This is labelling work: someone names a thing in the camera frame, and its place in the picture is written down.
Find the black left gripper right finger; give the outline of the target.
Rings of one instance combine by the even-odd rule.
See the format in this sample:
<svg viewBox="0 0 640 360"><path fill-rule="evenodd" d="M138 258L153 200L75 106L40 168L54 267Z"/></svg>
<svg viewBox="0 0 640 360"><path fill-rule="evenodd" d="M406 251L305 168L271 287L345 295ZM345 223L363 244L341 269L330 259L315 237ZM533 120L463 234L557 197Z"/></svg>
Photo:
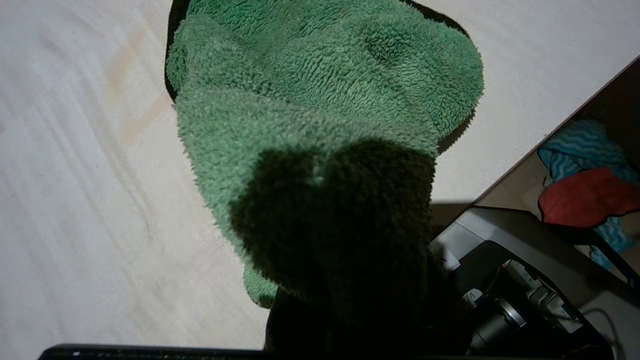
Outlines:
<svg viewBox="0 0 640 360"><path fill-rule="evenodd" d="M378 351L464 352L473 331L466 317L473 307L463 300L428 303L416 323L376 325L352 331L352 339Z"/></svg>

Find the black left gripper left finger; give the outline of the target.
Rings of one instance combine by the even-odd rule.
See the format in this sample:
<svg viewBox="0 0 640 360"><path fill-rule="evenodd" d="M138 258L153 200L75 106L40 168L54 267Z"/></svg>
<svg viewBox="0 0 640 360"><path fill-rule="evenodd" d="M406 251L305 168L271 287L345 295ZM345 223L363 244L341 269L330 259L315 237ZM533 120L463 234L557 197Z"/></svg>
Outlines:
<svg viewBox="0 0 640 360"><path fill-rule="evenodd" d="M277 292L265 326L263 350L267 352L338 352L354 344L326 308Z"/></svg>

